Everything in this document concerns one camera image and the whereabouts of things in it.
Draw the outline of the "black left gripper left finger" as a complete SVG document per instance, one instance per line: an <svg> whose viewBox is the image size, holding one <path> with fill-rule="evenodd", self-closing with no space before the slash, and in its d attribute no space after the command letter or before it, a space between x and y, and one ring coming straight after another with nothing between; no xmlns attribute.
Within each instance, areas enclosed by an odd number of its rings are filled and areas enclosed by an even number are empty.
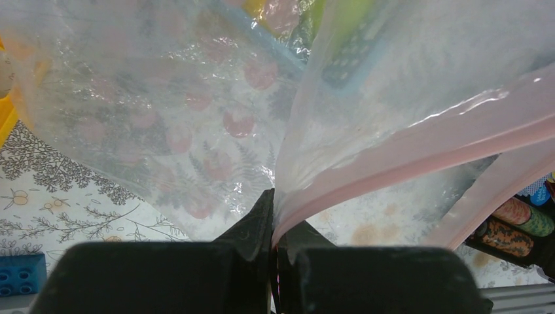
<svg viewBox="0 0 555 314"><path fill-rule="evenodd" d="M210 242L90 242L68 249L32 313L269 313L273 190Z"/></svg>

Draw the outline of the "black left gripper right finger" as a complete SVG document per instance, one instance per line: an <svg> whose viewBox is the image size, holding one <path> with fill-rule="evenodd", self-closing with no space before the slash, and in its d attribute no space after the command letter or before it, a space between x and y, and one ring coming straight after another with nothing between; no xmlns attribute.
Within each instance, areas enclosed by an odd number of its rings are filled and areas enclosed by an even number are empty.
<svg viewBox="0 0 555 314"><path fill-rule="evenodd" d="M279 313L491 313L462 260L432 247L339 247L307 222L276 246Z"/></svg>

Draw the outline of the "clear pink zip top bag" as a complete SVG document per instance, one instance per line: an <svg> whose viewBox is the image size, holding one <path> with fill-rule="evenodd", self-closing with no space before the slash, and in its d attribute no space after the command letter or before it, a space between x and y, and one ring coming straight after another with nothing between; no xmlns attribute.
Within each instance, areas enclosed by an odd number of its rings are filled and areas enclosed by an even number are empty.
<svg viewBox="0 0 555 314"><path fill-rule="evenodd" d="M274 240L454 249L554 169L553 1L2 1L1 50L5 175L194 240L274 189Z"/></svg>

